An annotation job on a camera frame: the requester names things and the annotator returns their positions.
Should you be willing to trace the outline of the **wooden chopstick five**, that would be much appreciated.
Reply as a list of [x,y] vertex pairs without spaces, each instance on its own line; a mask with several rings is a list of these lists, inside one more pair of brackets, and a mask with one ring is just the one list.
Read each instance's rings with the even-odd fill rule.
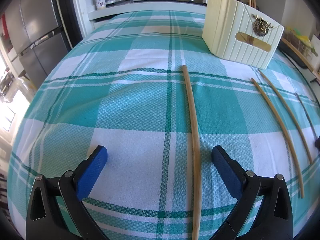
[[309,114],[308,114],[308,111],[306,110],[306,107],[304,106],[304,104],[303,104],[302,100],[300,99],[299,95],[298,95],[297,93],[295,93],[295,95],[296,95],[298,101],[300,102],[301,106],[302,106],[303,109],[304,109],[306,118],[307,118],[307,120],[308,120],[308,122],[309,122],[309,124],[310,124],[311,130],[312,130],[313,136],[315,137],[315,140],[317,140],[318,137],[317,137],[315,128],[314,128],[314,126],[313,126],[313,123],[312,123],[312,121],[311,121],[311,118],[310,118],[310,116],[309,116]]

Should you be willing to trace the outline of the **wooden chopstick three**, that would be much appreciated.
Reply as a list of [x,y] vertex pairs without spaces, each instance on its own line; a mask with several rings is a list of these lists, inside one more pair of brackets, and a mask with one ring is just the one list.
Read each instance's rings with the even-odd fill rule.
[[260,133],[253,137],[254,144],[259,150],[258,158],[254,159],[254,166],[258,171],[261,171],[263,175],[281,173],[286,180],[290,178],[289,168],[293,167],[293,174],[297,176],[300,197],[304,198],[303,176],[289,132],[267,94],[255,79],[251,80],[261,96],[265,99],[281,129],[280,132]]

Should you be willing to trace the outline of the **wooden chopstick one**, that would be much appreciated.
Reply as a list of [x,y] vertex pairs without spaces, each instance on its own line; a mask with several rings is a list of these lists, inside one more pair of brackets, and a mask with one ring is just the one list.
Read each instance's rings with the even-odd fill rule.
[[185,87],[187,91],[190,125],[191,125],[191,140],[193,148],[193,231],[192,239],[199,239],[200,224],[201,224],[201,209],[202,209],[202,181],[201,181],[201,152],[200,152],[200,136],[197,124],[196,107],[192,85],[186,65],[182,66]]

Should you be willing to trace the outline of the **wooden chopstick seven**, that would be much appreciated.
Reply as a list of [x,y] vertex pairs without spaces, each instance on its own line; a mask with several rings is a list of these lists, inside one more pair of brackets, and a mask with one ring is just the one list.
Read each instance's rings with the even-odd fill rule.
[[253,0],[252,5],[253,5],[253,8],[254,8],[254,9],[256,9],[256,8],[257,8],[256,0]]

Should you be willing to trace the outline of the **wooden cutting board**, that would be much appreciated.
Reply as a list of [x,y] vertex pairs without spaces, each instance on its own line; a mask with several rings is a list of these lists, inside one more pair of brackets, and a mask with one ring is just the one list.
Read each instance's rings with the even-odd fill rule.
[[310,72],[315,76],[313,82],[315,80],[319,81],[319,74],[315,70],[313,70],[311,63],[306,59],[306,57],[285,38],[282,37],[281,42],[285,44],[288,48],[290,48],[294,52],[294,54],[300,59],[300,61],[303,62],[306,68],[308,68],[308,70],[310,70]]

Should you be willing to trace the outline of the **cream utensil holder box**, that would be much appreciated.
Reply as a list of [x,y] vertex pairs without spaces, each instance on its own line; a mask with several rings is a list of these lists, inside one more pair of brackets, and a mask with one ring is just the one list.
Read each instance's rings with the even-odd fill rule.
[[274,19],[236,0],[208,0],[202,38],[229,61],[266,69],[283,35]]

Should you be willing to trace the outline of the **teal plaid tablecloth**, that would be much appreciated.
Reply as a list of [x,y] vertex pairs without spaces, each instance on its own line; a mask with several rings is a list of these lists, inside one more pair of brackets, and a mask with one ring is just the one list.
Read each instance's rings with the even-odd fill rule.
[[200,239],[209,239],[235,204],[211,161],[220,145],[246,170],[259,156],[253,137],[280,132],[259,84],[291,137],[304,183],[285,179],[294,231],[319,203],[319,105],[300,72],[276,51],[259,72],[222,60],[202,39],[204,16],[179,11],[121,14],[71,50],[37,91],[18,130],[8,174],[10,217],[25,235],[36,175],[59,177],[105,146],[108,161],[84,200],[110,239],[191,239],[188,68],[199,125],[202,174]]

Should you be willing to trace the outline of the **silver refrigerator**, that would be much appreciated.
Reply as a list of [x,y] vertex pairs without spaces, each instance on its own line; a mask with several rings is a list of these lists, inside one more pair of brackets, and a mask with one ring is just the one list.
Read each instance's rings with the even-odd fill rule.
[[4,12],[11,44],[36,88],[72,49],[63,3],[64,0],[11,0]]

